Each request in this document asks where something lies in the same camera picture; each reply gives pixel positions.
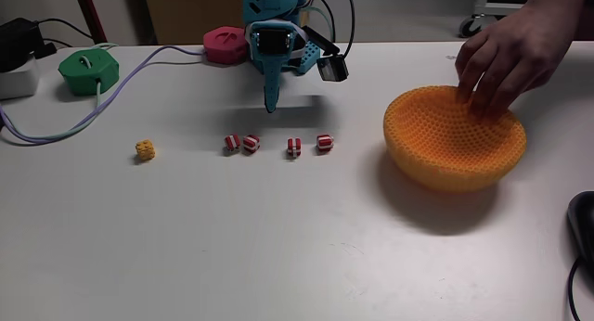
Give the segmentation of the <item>person's hand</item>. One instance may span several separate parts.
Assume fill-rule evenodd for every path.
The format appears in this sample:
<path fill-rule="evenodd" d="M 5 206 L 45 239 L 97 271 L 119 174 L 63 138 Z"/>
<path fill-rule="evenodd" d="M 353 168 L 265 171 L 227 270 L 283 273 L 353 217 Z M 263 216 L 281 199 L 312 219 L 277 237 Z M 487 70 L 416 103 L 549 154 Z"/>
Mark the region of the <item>person's hand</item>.
<path fill-rule="evenodd" d="M 496 120 L 522 93 L 546 83 L 573 41 L 580 6 L 528 3 L 463 44 L 458 95 L 477 119 Z"/>

